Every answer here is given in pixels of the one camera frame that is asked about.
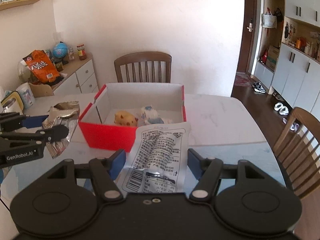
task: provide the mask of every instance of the red rug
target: red rug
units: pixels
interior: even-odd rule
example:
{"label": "red rug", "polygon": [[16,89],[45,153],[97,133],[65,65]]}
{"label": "red rug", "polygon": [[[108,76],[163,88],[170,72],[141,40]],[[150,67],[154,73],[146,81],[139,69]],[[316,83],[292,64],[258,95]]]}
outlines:
{"label": "red rug", "polygon": [[235,79],[235,86],[251,87],[254,80],[250,78],[246,73],[237,72]]}

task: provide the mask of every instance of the orange snack bag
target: orange snack bag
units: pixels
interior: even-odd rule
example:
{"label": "orange snack bag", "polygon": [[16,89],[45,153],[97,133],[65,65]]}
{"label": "orange snack bag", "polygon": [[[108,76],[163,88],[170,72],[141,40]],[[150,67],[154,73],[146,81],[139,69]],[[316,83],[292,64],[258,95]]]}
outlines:
{"label": "orange snack bag", "polygon": [[60,80],[60,74],[43,50],[34,50],[23,58],[29,69],[43,84],[51,84]]}

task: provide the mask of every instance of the silver food package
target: silver food package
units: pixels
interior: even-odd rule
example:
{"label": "silver food package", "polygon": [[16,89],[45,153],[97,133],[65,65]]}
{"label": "silver food package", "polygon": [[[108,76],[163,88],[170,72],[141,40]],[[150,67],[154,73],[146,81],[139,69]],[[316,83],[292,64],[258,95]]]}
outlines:
{"label": "silver food package", "polygon": [[57,158],[67,148],[72,138],[73,133],[78,125],[78,119],[80,115],[79,102],[63,102],[51,106],[49,110],[49,116],[43,121],[42,127],[52,128],[55,125],[64,125],[69,128],[69,134],[66,138],[57,142],[48,142],[46,144],[47,149],[53,159]]}

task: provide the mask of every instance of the globe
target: globe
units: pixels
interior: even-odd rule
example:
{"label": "globe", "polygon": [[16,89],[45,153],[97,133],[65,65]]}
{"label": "globe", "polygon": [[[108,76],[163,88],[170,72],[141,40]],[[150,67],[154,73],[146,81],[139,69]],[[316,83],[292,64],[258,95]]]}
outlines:
{"label": "globe", "polygon": [[53,48],[52,54],[56,58],[63,58],[68,54],[68,47],[63,42],[60,42]]}

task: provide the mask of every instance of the cardboard box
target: cardboard box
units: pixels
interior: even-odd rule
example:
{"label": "cardboard box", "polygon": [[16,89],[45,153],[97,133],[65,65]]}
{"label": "cardboard box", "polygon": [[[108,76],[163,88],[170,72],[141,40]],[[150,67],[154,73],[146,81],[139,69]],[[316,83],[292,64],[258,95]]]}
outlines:
{"label": "cardboard box", "polygon": [[126,110],[138,117],[144,106],[153,106],[162,118],[186,122],[184,86],[171,83],[109,83],[94,97],[79,118],[89,147],[130,152],[137,127],[117,126],[115,113]]}
{"label": "cardboard box", "polygon": [[275,48],[274,46],[270,46],[268,50],[268,57],[266,61],[266,66],[275,70],[276,69],[276,64],[277,60],[279,57],[279,49]]}

